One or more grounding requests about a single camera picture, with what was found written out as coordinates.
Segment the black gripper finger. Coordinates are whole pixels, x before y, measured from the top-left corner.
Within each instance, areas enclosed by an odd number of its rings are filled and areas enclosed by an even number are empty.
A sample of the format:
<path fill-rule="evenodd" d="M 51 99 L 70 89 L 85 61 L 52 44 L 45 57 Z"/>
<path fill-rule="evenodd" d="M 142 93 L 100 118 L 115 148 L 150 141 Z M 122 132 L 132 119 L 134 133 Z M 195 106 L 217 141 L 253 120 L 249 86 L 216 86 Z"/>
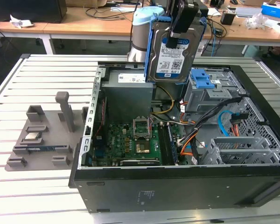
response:
<path fill-rule="evenodd" d="M 170 49 L 175 49 L 178 44 L 179 37 L 180 37 L 179 33 L 173 33 L 173 32 L 168 33 L 166 47 Z"/>

